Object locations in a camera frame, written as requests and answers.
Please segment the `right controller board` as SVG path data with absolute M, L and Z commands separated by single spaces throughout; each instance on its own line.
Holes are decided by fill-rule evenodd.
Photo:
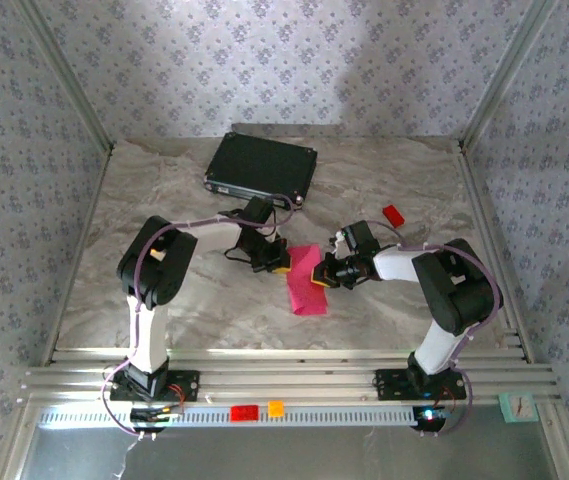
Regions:
M 441 406 L 415 406 L 413 408 L 413 416 L 416 424 L 412 428 L 415 431 L 420 434 L 438 435 L 444 428 L 450 413 Z

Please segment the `black hard case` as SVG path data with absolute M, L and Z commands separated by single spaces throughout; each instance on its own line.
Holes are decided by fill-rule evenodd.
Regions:
M 317 165 L 318 152 L 275 140 L 227 133 L 204 174 L 213 193 L 249 200 L 281 196 L 281 208 L 300 209 L 305 203 Z

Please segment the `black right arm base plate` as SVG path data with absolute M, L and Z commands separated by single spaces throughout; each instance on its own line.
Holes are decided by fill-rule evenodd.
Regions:
M 417 369 L 378 369 L 373 386 L 380 401 L 435 401 L 438 398 L 464 400 L 465 381 L 460 373 L 444 370 L 436 375 L 423 375 Z

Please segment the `aluminium frame beam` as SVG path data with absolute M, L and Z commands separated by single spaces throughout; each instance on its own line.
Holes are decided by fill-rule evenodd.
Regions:
M 31 367 L 19 398 L 93 401 L 110 370 L 121 363 L 116 348 L 60 349 L 44 367 Z M 170 366 L 200 374 L 198 404 L 230 406 L 282 400 L 302 405 L 370 405 L 378 369 L 404 368 L 404 351 L 384 350 L 172 350 Z M 525 392 L 541 403 L 560 399 L 548 364 L 530 363 L 519 348 L 471 350 L 458 363 L 479 404 L 499 394 Z

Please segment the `metal sheet panel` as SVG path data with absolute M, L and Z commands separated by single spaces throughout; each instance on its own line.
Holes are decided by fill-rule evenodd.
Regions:
M 443 438 L 406 427 L 40 429 L 20 480 L 558 480 L 535 425 L 482 418 Z

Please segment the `aluminium upright post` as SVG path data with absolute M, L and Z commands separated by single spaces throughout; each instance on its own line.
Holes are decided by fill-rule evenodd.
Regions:
M 463 153 L 471 151 L 497 111 L 529 50 L 540 35 L 559 0 L 532 0 L 505 50 L 469 123 L 459 139 Z
M 73 67 L 49 26 L 36 0 L 10 0 L 34 38 L 68 101 L 82 121 L 88 137 L 103 154 L 109 155 L 113 141 L 90 103 Z

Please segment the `pink cloth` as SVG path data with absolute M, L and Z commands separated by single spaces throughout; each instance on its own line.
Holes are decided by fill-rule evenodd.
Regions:
M 317 244 L 290 247 L 291 269 L 287 273 L 287 288 L 291 309 L 298 316 L 324 315 L 328 303 L 324 288 L 311 281 L 314 267 L 321 261 Z

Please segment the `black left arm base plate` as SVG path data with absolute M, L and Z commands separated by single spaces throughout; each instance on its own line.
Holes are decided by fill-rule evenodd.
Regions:
M 110 387 L 112 401 L 170 402 L 180 395 L 186 402 L 198 398 L 200 372 L 196 370 L 160 370 L 153 374 L 125 370 L 115 374 Z

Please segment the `red tag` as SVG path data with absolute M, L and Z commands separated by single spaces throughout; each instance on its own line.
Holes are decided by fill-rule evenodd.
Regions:
M 256 422 L 260 419 L 260 408 L 258 405 L 234 405 L 229 415 L 232 423 Z

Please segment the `aluminium side rail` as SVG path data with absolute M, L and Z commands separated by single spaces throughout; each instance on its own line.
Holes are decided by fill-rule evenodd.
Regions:
M 75 281 L 75 277 L 76 277 L 79 265 L 81 263 L 85 243 L 86 243 L 86 240 L 88 238 L 88 234 L 90 232 L 90 226 L 91 226 L 92 219 L 94 216 L 94 212 L 95 212 L 98 200 L 99 200 L 102 184 L 104 181 L 106 171 L 108 169 L 108 164 L 109 164 L 110 158 L 112 156 L 113 149 L 114 149 L 114 146 L 109 145 L 108 148 L 106 149 L 105 153 L 102 155 L 102 162 L 100 165 L 100 170 L 99 170 L 97 180 L 96 180 L 96 183 L 95 183 L 93 191 L 92 191 L 92 196 L 90 198 L 90 202 L 88 204 L 86 214 L 83 217 L 82 230 L 81 230 L 81 233 L 80 233 L 80 236 L 78 239 L 78 243 L 77 243 L 76 248 L 74 250 L 72 261 L 70 263 L 70 273 L 69 273 L 67 280 L 65 281 L 65 284 L 64 284 L 63 289 L 61 291 L 61 296 L 60 296 L 58 305 L 54 311 L 54 315 L 52 317 L 52 323 L 50 324 L 50 331 L 47 335 L 46 343 L 43 347 L 42 355 L 41 355 L 41 357 L 37 363 L 38 367 L 48 366 L 51 362 L 52 357 L 53 357 L 53 354 L 55 351 L 55 346 L 56 346 L 57 340 L 59 338 L 59 332 L 60 332 L 61 323 L 63 320 L 63 315 L 65 312 L 66 306 L 68 304 L 70 294 L 71 294 L 72 289 L 73 289 L 73 284 Z
M 519 338 L 519 346 L 523 351 L 523 358 L 528 363 L 535 363 L 535 354 L 532 351 L 532 344 L 526 331 L 524 316 L 516 295 L 516 278 L 503 256 L 505 243 L 501 230 L 493 222 L 495 210 L 491 199 L 482 178 L 475 171 L 472 162 L 467 158 L 464 144 L 461 141 L 453 140 L 452 146 L 479 231 L 482 248 L 486 256 L 486 266 L 494 274 L 503 294 L 504 305 L 502 312 L 499 314 L 502 328 L 504 331 L 515 332 Z

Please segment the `teal small clock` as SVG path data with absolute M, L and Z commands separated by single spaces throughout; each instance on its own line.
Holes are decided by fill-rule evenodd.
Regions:
M 499 406 L 506 423 L 533 423 L 539 414 L 533 395 L 527 392 L 500 393 Z

